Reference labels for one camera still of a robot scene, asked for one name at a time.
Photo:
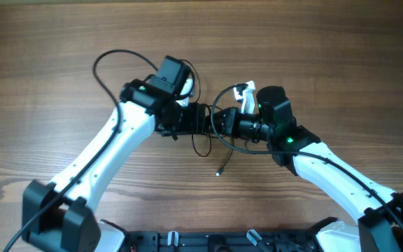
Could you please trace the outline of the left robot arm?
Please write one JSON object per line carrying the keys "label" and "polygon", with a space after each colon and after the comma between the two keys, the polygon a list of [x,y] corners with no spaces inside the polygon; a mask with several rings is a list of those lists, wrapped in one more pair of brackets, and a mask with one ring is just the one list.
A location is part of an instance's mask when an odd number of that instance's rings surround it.
{"label": "left robot arm", "polygon": [[49,183],[33,180],[22,196],[17,237],[42,251],[121,251],[127,234],[97,220],[95,211],[113,177],[148,137],[177,139],[204,129],[203,109],[189,100],[198,73],[166,56],[154,73],[126,83],[112,115],[83,152]]}

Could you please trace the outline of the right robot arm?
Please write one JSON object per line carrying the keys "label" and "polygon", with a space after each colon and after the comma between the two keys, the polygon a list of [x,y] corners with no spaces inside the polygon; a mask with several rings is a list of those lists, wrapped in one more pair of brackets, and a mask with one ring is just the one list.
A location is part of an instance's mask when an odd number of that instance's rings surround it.
{"label": "right robot arm", "polygon": [[403,192],[366,177],[298,125],[282,87],[253,94],[253,87],[241,83],[229,90],[240,107],[212,110],[208,116],[219,140],[266,142],[262,155],[320,188],[355,221],[347,225],[328,218],[317,224],[313,241],[320,251],[403,251]]}

